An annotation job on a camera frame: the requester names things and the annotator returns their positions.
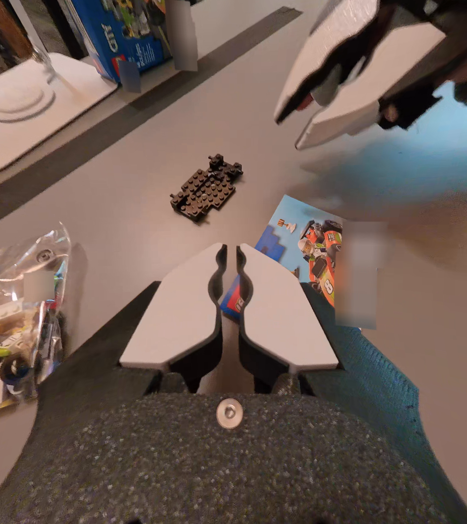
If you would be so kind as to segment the lego instruction booklet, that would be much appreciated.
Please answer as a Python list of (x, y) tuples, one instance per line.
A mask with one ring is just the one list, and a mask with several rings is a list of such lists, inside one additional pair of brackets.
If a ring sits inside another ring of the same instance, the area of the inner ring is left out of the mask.
[(341, 219), (285, 195), (253, 249), (290, 273), (315, 308), (335, 309), (338, 325), (375, 330), (386, 240), (382, 223)]

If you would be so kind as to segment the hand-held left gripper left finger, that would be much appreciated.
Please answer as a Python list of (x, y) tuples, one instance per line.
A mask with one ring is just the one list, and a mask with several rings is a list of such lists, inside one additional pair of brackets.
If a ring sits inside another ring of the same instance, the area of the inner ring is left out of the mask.
[(224, 244), (215, 243), (161, 281), (119, 359), (127, 368), (168, 370), (221, 328)]

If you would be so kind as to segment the blue lego set box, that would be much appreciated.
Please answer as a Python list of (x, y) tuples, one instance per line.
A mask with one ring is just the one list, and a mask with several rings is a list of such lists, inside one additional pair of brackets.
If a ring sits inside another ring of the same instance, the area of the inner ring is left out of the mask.
[(172, 58), (165, 1), (65, 1), (99, 74), (121, 83), (119, 64), (137, 73)]

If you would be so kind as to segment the black lego chassis piece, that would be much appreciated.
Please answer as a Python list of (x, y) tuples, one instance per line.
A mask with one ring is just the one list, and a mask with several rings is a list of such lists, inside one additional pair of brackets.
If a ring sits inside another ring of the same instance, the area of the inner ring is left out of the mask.
[(194, 223), (199, 223), (212, 209), (220, 210), (236, 192), (236, 182), (243, 176), (239, 162), (228, 163), (222, 154), (209, 156), (207, 169), (196, 170), (170, 195), (172, 209)]

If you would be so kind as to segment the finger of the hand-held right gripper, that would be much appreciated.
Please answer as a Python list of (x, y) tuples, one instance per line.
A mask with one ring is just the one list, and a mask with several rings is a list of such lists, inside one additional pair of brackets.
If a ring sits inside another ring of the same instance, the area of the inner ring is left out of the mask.
[(379, 116), (380, 98), (445, 37), (432, 23), (390, 30), (361, 74), (344, 84), (330, 105), (309, 120), (295, 143), (296, 149), (316, 147), (372, 125)]
[(323, 1), (314, 26), (298, 54), (275, 108), (283, 122), (317, 89), (341, 61), (338, 49), (355, 40), (376, 18), (380, 1)]

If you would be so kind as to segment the clear bag of lego pieces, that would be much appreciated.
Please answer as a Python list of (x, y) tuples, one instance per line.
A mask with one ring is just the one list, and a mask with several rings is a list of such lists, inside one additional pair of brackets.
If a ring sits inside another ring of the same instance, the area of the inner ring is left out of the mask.
[(72, 245), (62, 223), (0, 248), (0, 409), (29, 403), (64, 360), (63, 302)]

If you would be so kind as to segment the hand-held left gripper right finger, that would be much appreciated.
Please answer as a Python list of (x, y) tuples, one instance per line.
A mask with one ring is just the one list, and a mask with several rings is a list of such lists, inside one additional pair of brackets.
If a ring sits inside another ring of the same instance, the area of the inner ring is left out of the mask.
[(248, 244), (238, 246), (239, 356), (251, 373), (333, 370), (339, 365), (299, 279)]

